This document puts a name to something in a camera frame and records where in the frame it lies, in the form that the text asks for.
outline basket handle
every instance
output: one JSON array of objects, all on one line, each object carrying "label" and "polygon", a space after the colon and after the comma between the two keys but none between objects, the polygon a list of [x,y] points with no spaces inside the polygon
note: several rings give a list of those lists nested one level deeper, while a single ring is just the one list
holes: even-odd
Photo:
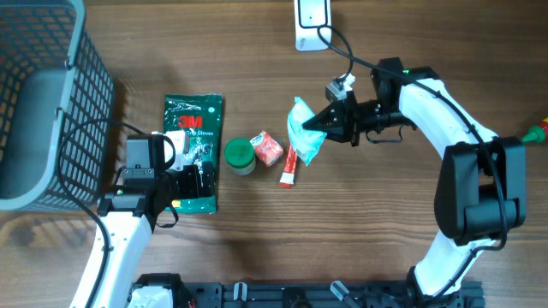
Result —
[{"label": "basket handle", "polygon": [[74,23],[72,38],[70,39],[70,46],[68,47],[67,60],[65,61],[65,67],[68,70],[70,70],[76,63],[78,50],[80,48],[80,41],[86,25],[86,6],[84,5],[84,2],[82,0],[69,1],[76,10],[76,22]]}]

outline plastic basket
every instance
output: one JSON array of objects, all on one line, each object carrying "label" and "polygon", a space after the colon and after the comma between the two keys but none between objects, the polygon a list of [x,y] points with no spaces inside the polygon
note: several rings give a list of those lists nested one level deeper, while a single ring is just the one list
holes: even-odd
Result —
[{"label": "plastic basket", "polygon": [[[114,86],[84,28],[81,0],[0,2],[0,210],[78,207],[56,156],[78,123],[110,118]],[[100,188],[109,126],[89,125],[62,156],[63,179],[89,205]]]}]

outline round container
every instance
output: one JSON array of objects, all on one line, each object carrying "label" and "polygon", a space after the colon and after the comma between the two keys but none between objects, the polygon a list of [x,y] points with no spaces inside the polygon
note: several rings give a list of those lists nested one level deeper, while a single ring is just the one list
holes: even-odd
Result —
[{"label": "round container", "polygon": [[255,169],[255,150],[247,139],[232,139],[224,148],[224,158],[237,175],[249,175]]}]

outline wooden table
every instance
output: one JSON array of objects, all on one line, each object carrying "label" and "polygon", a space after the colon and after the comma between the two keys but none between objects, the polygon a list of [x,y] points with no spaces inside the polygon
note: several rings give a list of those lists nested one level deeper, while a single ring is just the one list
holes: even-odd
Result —
[{"label": "wooden table", "polygon": [[[162,129],[165,93],[219,92],[226,104],[223,147],[266,130],[287,148],[294,96],[323,109],[324,86],[348,65],[332,51],[296,51],[290,1],[128,2],[88,0],[86,25],[116,78],[116,117],[145,131]],[[548,116],[546,12],[543,0],[332,4],[334,25],[357,56],[433,67],[474,118],[503,136],[521,135]],[[369,70],[355,67],[353,74],[358,99],[374,98]],[[309,167],[299,166],[292,190],[278,187],[283,163],[237,177],[221,157],[218,213],[158,229],[135,277],[404,279],[438,230],[432,202],[441,160],[422,133],[405,128],[403,137],[400,145],[356,148],[325,142]],[[124,139],[110,144],[109,171],[124,161]],[[545,146],[527,147],[525,225],[468,274],[484,282],[490,307],[548,305],[546,153]],[[82,213],[1,214],[0,306],[68,306],[94,234]]]}]

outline green jar lid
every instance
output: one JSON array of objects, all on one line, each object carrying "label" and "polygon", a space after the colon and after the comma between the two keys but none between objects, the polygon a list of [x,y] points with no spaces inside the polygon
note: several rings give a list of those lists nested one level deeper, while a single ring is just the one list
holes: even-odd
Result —
[{"label": "green jar lid", "polygon": [[232,168],[246,168],[255,159],[255,150],[247,139],[232,139],[224,148],[224,158]]}]

